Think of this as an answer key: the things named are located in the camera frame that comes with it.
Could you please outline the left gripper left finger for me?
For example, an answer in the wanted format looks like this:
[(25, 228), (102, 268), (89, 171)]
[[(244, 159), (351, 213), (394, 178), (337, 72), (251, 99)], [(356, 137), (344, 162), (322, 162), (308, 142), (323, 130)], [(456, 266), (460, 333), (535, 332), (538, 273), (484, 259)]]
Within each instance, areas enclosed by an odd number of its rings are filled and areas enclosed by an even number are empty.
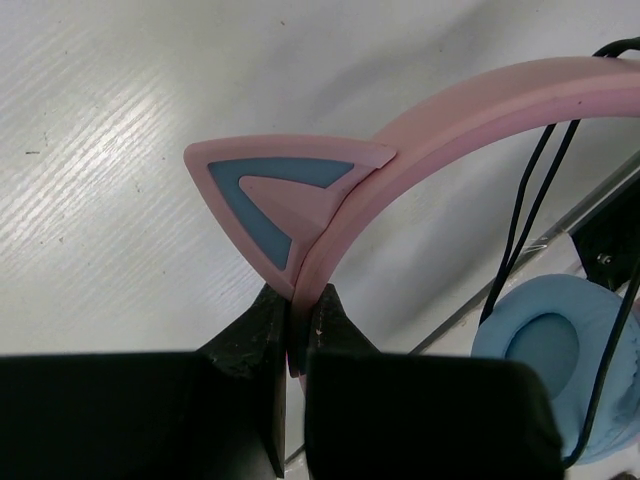
[(264, 287), (194, 351), (3, 356), (2, 477), (282, 477), (287, 311)]

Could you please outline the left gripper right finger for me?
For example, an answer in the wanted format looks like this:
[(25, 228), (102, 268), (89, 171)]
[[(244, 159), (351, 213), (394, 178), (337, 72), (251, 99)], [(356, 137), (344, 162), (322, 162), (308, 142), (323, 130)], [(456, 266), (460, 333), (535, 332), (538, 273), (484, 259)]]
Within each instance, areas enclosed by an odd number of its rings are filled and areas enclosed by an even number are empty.
[(333, 285), (313, 309), (304, 437), (314, 479), (561, 479), (547, 392), (505, 360), (378, 351)]

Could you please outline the pink blue cat-ear headphones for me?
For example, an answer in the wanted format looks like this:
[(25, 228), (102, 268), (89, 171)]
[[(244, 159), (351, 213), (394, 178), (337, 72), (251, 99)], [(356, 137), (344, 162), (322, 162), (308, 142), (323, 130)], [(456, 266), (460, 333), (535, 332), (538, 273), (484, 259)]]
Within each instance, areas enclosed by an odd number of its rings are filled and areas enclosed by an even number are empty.
[[(639, 64), (621, 52), (519, 63), (454, 85), (405, 112), (370, 141), (242, 136), (188, 146), (186, 167), (248, 263), (289, 305), (292, 377), (307, 378), (312, 315), (340, 260), (388, 205), (443, 167), (504, 138), (567, 130), (584, 119), (639, 113)], [(571, 275), (504, 286), (533, 225), (514, 214), (506, 252), (479, 320), (476, 357), (522, 362), (551, 397), (567, 465), (590, 463), (639, 435), (639, 318), (630, 296)]]

